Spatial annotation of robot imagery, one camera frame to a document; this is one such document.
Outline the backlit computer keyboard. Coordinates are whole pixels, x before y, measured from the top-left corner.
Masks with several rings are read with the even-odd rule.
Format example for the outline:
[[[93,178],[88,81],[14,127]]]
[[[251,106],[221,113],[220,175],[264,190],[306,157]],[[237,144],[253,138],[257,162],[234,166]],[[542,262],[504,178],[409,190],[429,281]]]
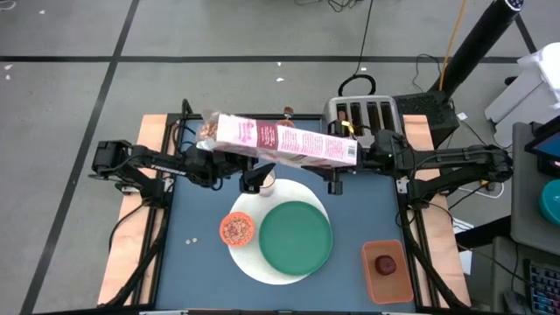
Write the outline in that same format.
[[[532,312],[560,315],[560,267],[526,259],[524,272],[529,282],[527,298]]]

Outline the silver four-slot toaster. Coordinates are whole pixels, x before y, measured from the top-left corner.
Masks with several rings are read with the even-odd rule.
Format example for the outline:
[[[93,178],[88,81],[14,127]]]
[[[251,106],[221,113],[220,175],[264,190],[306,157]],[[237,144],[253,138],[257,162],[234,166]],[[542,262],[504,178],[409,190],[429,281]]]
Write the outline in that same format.
[[[329,100],[321,118],[321,129],[328,134],[328,124],[338,120],[338,112],[346,113],[353,125],[355,138],[362,147],[368,148],[379,130],[392,130],[403,134],[402,118],[396,101],[386,95],[341,96]]]

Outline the orange plastic container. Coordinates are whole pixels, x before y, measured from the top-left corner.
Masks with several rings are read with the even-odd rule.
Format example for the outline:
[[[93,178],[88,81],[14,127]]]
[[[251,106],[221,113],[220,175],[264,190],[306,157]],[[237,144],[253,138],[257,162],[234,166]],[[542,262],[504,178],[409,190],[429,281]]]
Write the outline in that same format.
[[[382,276],[375,270],[377,256],[392,256],[396,262],[396,272]],[[378,305],[406,303],[414,298],[410,273],[402,244],[398,240],[369,241],[361,250],[367,291],[370,299]]]

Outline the wooden table side board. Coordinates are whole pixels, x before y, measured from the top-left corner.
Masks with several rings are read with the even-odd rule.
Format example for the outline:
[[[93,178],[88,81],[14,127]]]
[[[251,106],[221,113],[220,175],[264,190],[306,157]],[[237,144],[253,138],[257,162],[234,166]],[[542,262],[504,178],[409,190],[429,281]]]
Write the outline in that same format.
[[[136,143],[154,151],[163,150],[170,143],[165,133],[168,123],[167,115],[145,115]],[[122,199],[119,217],[124,222],[114,234],[98,305],[107,303],[125,285],[142,256],[157,238],[163,211],[140,206],[140,203],[141,196],[136,192],[125,195]]]
[[[402,119],[405,135],[412,147],[417,151],[432,151],[434,146],[427,117],[404,115]],[[422,211],[422,215],[431,263],[455,296],[470,306],[471,301],[446,198],[437,194],[428,198],[428,201],[430,205]]]

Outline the pink strawberry yogurt cereal box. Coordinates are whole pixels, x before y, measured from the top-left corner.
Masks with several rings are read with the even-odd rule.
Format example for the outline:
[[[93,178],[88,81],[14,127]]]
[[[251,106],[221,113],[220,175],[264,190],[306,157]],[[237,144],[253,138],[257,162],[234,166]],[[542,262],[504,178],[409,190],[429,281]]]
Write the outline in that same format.
[[[197,147],[224,151],[291,167],[337,168],[357,165],[358,142],[221,112],[208,112],[197,132]]]

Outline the grey side table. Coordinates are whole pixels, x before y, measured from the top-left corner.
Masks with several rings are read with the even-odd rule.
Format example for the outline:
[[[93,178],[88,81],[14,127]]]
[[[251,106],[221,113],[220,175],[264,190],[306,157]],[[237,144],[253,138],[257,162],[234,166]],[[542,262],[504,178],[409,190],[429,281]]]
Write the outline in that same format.
[[[560,227],[548,222],[539,210],[541,192],[553,178],[540,173],[537,156],[524,150],[533,139],[529,124],[514,124],[511,237],[523,245],[560,256]]]

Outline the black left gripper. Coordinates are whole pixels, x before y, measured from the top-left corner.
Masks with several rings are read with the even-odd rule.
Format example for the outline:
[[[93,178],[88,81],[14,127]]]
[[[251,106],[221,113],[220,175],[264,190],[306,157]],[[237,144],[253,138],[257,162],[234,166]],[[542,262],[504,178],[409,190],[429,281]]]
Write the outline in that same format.
[[[219,179],[224,179],[237,172],[241,173],[241,182],[247,186],[257,186],[274,170],[276,164],[256,164],[255,157],[223,151],[206,152],[207,179],[206,186],[213,186]]]

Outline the grey desk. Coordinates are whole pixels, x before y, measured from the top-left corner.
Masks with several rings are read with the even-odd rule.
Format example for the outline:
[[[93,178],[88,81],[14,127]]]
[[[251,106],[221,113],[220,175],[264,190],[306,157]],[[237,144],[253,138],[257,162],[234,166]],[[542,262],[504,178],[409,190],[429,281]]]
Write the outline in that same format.
[[[492,258],[501,263],[503,269],[496,263],[492,265],[491,273],[491,311],[504,312],[503,294],[507,291],[516,291],[525,294],[524,283],[513,280],[509,271],[515,272],[518,277],[524,277],[523,260],[530,259],[537,263],[545,263],[560,268],[560,256],[543,252],[539,249],[520,245],[504,237],[493,239]]]

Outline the dark red round fruit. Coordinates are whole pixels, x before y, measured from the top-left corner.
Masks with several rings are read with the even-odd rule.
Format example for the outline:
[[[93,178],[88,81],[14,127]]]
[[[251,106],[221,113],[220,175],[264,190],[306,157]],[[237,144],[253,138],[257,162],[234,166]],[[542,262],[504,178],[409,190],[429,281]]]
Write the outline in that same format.
[[[396,272],[396,261],[390,255],[379,255],[374,260],[376,272],[382,276],[388,276]]]

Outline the green round plate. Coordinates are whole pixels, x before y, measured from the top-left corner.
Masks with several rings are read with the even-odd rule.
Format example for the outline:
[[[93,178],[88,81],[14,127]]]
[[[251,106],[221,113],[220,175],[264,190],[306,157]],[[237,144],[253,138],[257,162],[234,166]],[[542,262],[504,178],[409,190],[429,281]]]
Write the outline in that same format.
[[[273,269],[289,276],[309,275],[329,258],[333,231],[315,206],[303,201],[284,202],[262,220],[259,247]]]

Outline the black tablet screen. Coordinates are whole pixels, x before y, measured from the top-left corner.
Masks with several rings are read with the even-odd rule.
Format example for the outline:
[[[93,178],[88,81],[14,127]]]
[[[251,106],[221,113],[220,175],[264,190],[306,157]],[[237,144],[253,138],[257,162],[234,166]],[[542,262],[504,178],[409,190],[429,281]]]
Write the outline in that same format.
[[[534,139],[524,150],[536,156],[540,173],[560,179],[560,115],[545,124],[531,122],[529,125]]]

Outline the white cardboard box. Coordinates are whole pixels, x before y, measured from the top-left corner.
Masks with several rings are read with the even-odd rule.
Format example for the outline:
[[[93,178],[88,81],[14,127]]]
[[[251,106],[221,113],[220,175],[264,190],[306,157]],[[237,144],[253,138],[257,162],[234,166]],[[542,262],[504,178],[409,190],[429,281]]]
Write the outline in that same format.
[[[515,123],[545,124],[560,115],[560,42],[551,43],[517,60],[516,79],[486,108],[494,123],[494,141],[513,142]]]

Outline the white round woven placemat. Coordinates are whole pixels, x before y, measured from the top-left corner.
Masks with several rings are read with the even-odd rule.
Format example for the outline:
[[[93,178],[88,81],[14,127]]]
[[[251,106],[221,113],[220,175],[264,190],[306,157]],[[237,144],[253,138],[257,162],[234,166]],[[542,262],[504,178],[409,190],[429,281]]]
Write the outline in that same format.
[[[325,217],[327,222],[329,216],[325,207],[316,194],[306,185],[291,179],[277,179],[272,186],[272,191],[267,196],[259,194],[241,194],[233,204],[230,213],[242,212],[248,215],[254,222],[255,228],[251,241],[243,246],[229,246],[228,250],[235,264],[249,277],[264,283],[273,285],[294,284],[321,267],[318,267],[302,275],[290,275],[273,267],[264,257],[259,243],[260,227],[266,215],[275,207],[290,201],[301,201],[316,207]]]

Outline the black aluminium table frame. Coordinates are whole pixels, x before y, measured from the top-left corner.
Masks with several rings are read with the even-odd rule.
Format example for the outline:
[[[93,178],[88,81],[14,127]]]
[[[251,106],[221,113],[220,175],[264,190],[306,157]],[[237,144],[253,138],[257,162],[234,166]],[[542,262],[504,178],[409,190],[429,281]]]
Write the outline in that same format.
[[[169,119],[169,123],[165,133],[166,136],[169,138],[170,143],[167,144],[165,148],[161,151],[171,152],[174,150],[174,145],[172,143],[172,136],[173,136],[172,128],[176,120],[180,118],[180,115],[179,114],[165,114],[165,115],[167,115]],[[422,241],[422,244],[428,247],[427,236],[424,230],[424,220],[422,223],[415,222],[413,226],[414,226],[414,236],[416,239],[419,238],[420,231],[421,230],[424,231],[424,240]],[[126,306],[133,306],[133,305],[146,306],[157,299],[157,290],[159,286],[158,273],[161,270],[161,262],[164,254],[165,254],[164,251],[160,251],[155,255],[154,258],[152,258],[150,264],[148,265],[146,271],[143,274],[143,277],[138,281],[138,283],[136,284],[136,288],[133,290],[133,292],[130,294],[128,299],[125,301]]]

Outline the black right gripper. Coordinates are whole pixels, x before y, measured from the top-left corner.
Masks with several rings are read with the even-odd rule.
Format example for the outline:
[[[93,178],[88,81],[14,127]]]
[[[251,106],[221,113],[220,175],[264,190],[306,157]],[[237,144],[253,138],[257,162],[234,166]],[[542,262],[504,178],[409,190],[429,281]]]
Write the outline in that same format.
[[[330,122],[328,134],[334,137],[355,138],[354,126],[346,120]],[[381,129],[374,134],[374,142],[367,150],[359,147],[357,166],[376,172],[393,172],[397,169],[397,158],[408,147],[408,141],[404,135],[390,129]],[[319,175],[324,181],[340,181],[340,175],[350,171],[349,167],[303,166],[303,169]]]

